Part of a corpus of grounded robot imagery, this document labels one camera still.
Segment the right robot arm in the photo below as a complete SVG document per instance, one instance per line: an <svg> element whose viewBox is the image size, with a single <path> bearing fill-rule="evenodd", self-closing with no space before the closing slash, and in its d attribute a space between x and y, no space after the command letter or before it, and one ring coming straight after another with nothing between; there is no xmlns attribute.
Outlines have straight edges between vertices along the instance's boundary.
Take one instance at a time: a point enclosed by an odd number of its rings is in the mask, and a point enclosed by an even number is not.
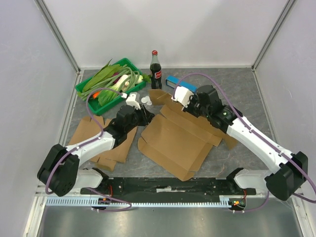
<svg viewBox="0 0 316 237"><path fill-rule="evenodd" d="M179 86L174 101L183 111L195 117L205 117L223 133L235 138L254 153L269 169L264 178L266 187L276 198L286 201L306 181L302 172L308 171L308 157L303 152L293 153L272 141L235 107L223 105L212 85L199 87L195 92Z"/></svg>

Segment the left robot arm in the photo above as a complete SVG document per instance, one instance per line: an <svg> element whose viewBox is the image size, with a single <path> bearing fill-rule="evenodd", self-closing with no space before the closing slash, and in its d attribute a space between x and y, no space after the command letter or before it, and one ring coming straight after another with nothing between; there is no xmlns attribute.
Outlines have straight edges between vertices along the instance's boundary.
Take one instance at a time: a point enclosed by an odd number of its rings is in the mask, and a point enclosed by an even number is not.
<svg viewBox="0 0 316 237"><path fill-rule="evenodd" d="M72 189L91 188L97 194L104 194L108 190L107 175L97 168L80 169L80 166L121 145L132 129L148 125L154 116L144 105L139 109L124 105L95 136L66 147L52 146L37 173L37 178L45 184L46 193L62 197Z"/></svg>

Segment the large cardboard box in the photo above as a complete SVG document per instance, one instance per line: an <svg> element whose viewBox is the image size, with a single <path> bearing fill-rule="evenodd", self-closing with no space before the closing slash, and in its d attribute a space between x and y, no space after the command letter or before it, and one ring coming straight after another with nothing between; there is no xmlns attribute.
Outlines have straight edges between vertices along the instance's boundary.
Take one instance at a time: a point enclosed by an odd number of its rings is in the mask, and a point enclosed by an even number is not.
<svg viewBox="0 0 316 237"><path fill-rule="evenodd" d="M213 127L206 118L182 111L182 105L160 89L151 89L153 105L161 105L138 139L139 151L181 181L191 179L214 146L221 141L229 150L237 140Z"/></svg>

